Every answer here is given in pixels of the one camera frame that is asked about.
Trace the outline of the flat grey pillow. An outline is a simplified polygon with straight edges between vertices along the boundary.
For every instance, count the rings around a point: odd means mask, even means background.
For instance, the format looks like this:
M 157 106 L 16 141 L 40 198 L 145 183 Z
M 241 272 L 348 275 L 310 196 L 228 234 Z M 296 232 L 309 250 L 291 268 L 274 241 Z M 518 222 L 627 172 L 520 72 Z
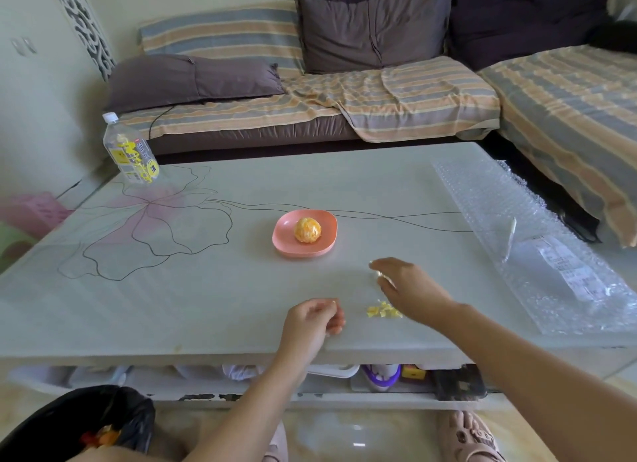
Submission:
M 164 106 L 284 93 L 277 64 L 259 58 L 140 55 L 115 66 L 107 82 L 104 112 L 121 115 Z

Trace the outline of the striped pillow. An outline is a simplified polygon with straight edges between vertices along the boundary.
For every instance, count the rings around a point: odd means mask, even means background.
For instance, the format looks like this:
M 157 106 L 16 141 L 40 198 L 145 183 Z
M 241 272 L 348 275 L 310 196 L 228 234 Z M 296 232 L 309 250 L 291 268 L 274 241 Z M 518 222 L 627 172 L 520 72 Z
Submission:
M 147 55 L 251 58 L 277 64 L 282 79 L 305 73 L 298 15 L 291 0 L 163 18 L 138 31 Z

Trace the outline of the clear bottle with yellow label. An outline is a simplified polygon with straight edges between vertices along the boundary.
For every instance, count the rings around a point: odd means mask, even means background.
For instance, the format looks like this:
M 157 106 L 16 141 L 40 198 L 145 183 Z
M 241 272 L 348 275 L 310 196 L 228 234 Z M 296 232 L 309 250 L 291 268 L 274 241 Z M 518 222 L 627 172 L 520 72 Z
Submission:
M 114 112 L 104 113 L 103 145 L 127 182 L 152 184 L 160 167 L 139 131 L 122 123 Z

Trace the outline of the person's right hand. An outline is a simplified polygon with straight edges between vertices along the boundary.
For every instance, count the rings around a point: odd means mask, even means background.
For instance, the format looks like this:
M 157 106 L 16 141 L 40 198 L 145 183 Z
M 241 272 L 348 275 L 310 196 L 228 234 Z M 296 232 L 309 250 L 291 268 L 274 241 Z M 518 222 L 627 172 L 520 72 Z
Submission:
M 400 297 L 386 298 L 391 305 L 412 321 L 442 332 L 462 307 L 415 264 L 406 262 L 403 282 L 405 294 Z

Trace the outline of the person's left forearm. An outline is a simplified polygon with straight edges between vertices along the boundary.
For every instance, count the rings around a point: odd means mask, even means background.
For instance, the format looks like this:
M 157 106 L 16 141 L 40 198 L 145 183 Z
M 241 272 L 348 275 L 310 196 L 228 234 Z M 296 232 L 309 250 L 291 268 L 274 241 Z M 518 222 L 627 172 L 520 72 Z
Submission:
M 275 358 L 183 462 L 262 462 L 308 366 Z

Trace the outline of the pink plate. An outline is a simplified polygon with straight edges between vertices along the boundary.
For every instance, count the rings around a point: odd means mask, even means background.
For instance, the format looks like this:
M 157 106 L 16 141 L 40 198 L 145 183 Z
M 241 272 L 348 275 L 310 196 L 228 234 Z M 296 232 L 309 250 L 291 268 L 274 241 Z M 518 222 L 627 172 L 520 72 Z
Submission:
M 321 227 L 321 235 L 314 242 L 301 242 L 295 236 L 296 226 L 303 218 L 312 218 Z M 338 221 L 330 212 L 321 209 L 295 209 L 277 220 L 272 243 L 284 257 L 311 258 L 327 254 L 335 245 L 337 236 Z

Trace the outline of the person's right forearm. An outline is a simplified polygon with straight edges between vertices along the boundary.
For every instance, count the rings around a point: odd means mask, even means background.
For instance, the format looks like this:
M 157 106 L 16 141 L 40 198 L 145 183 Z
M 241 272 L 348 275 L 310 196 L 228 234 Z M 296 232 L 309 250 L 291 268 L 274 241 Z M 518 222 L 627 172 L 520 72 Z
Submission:
M 495 383 L 558 462 L 637 462 L 637 399 L 517 336 L 470 305 L 439 332 Z

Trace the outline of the black box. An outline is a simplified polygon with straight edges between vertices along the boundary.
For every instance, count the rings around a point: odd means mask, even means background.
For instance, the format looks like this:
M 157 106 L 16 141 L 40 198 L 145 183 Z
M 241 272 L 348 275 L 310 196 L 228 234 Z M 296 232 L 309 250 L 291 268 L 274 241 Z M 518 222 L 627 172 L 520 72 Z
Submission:
M 434 386 L 437 401 L 472 402 L 488 395 L 480 369 L 475 364 L 465 364 L 459 369 L 437 369 L 428 372 Z

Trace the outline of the peeled orange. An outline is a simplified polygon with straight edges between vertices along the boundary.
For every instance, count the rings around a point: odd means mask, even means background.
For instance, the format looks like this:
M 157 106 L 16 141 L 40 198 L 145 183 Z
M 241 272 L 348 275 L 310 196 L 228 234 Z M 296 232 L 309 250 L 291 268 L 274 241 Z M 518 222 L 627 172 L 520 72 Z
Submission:
M 322 227 L 314 218 L 303 217 L 295 224 L 293 234 L 300 243 L 310 244 L 322 236 Z

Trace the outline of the dark brown sofa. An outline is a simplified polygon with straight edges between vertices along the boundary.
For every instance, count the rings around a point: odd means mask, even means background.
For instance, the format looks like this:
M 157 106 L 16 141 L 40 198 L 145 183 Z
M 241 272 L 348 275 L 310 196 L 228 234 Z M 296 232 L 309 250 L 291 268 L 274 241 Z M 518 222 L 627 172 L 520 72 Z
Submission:
M 165 134 L 149 140 L 160 165 L 460 143 L 456 136 L 370 143 L 341 115 L 275 127 Z

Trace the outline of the white lattice panel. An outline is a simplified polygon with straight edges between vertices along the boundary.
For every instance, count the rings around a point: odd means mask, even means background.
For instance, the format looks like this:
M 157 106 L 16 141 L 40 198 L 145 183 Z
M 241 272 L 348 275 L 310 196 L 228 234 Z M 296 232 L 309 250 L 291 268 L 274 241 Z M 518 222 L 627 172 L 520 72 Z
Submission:
M 72 29 L 107 82 L 116 65 L 108 39 L 88 0 L 59 0 Z

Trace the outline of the person's left hand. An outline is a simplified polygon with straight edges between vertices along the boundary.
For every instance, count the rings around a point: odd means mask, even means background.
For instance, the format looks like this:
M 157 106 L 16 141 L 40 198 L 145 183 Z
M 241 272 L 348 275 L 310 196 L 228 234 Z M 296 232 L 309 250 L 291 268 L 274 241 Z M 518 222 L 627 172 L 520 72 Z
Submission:
M 283 324 L 276 358 L 298 365 L 309 365 L 326 338 L 325 330 L 336 308 L 336 298 L 313 298 L 292 307 Z

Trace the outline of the dark purple cushion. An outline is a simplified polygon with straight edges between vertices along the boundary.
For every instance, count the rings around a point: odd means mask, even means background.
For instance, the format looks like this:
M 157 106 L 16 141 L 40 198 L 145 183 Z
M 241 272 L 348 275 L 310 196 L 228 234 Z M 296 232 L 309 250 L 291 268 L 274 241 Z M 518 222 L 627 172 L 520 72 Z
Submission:
M 447 54 L 474 72 L 587 44 L 610 21 L 608 0 L 452 0 Z

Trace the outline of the pink right slipper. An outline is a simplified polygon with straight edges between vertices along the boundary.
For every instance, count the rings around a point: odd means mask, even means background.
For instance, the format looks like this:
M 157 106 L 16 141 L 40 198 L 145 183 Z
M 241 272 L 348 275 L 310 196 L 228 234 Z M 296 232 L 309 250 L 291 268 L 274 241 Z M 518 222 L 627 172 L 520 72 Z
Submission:
M 474 412 L 442 410 L 436 415 L 443 462 L 506 462 L 488 426 Z

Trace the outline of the white plastic tray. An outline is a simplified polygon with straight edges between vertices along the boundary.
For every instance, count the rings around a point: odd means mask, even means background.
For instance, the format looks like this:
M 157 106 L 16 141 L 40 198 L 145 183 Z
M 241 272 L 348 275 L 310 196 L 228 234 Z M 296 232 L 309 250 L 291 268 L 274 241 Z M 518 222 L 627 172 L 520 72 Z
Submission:
M 307 374 L 329 378 L 349 379 L 355 376 L 359 369 L 359 364 L 311 364 L 307 370 Z

